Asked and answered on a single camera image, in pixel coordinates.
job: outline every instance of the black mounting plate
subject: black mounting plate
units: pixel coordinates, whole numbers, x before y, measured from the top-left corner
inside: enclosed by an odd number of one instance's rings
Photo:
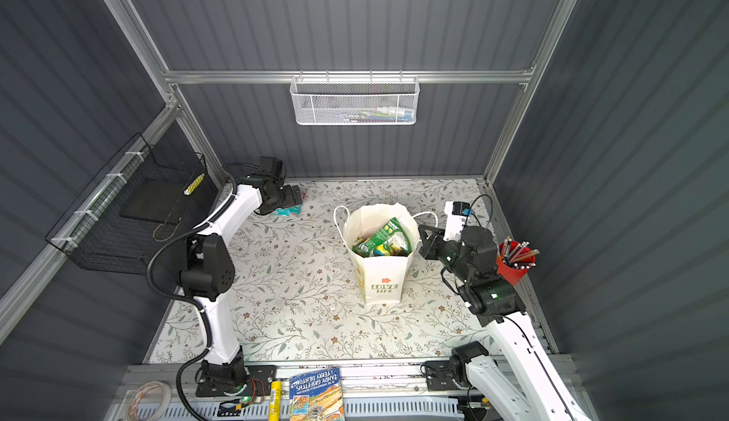
[[[451,376],[450,361],[425,361],[423,364],[421,370],[425,372],[428,391],[462,389]]]
[[[263,394],[261,394],[261,384],[255,382],[256,385],[256,396],[268,396],[271,393],[271,382],[276,379],[276,366],[246,366],[248,378],[254,378],[260,380],[263,383]],[[223,392],[231,391],[232,389],[216,388],[209,382],[197,382],[197,389],[195,391],[196,397],[226,397]],[[246,389],[235,397],[242,396],[253,396],[253,384],[249,382]]]

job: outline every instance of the white paper bag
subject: white paper bag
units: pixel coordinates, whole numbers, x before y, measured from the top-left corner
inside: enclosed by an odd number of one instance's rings
[[[347,220],[343,229],[340,229],[339,223],[337,223],[337,209],[340,207],[347,211]],[[354,269],[357,271],[357,280],[360,283],[365,304],[396,304],[400,302],[402,284],[406,280],[407,268],[413,262],[418,244],[421,242],[418,225],[413,217],[421,214],[435,216],[437,226],[435,213],[424,212],[411,216],[407,208],[399,203],[362,206],[351,215],[349,209],[344,206],[334,208],[334,223],[337,224],[339,235],[347,248]],[[412,246],[412,252],[408,256],[362,258],[352,251],[352,246],[357,238],[372,236],[393,217],[397,218]]]

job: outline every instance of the black wire basket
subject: black wire basket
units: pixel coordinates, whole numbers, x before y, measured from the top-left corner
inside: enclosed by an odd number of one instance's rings
[[[129,162],[106,175],[104,188],[46,236],[84,270],[144,274],[155,252],[204,220],[215,199],[202,154],[145,145],[125,155]]]

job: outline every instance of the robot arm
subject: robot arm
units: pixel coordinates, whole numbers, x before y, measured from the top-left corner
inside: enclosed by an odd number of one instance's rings
[[[477,388],[507,421],[589,421],[562,382],[532,327],[522,312],[492,321],[488,336],[451,352],[453,378],[462,386]],[[491,355],[504,355],[521,391],[499,370]]]
[[[488,335],[451,351],[453,379],[473,386],[509,421],[586,421],[585,412],[542,349],[524,303],[511,284],[497,273],[498,247],[480,226],[464,226],[468,203],[446,202],[445,230],[421,225],[425,259],[443,263],[443,271],[459,280],[457,291]],[[491,355],[504,355],[521,386],[511,383]]]
[[[302,204],[298,186],[284,185],[280,160],[261,157],[259,165],[266,168],[236,180],[226,201],[200,224],[208,226],[187,238],[187,267],[179,273],[178,282],[185,296],[201,304],[207,315],[212,341],[201,371],[221,393],[234,393],[247,379],[230,310],[232,293],[228,290],[235,280],[235,267],[227,245],[256,209],[266,215],[278,207]],[[203,325],[202,312],[196,313]]]

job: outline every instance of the book cover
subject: book cover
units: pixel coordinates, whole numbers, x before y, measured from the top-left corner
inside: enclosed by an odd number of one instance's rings
[[[344,421],[339,369],[297,375],[289,380],[290,421]]]

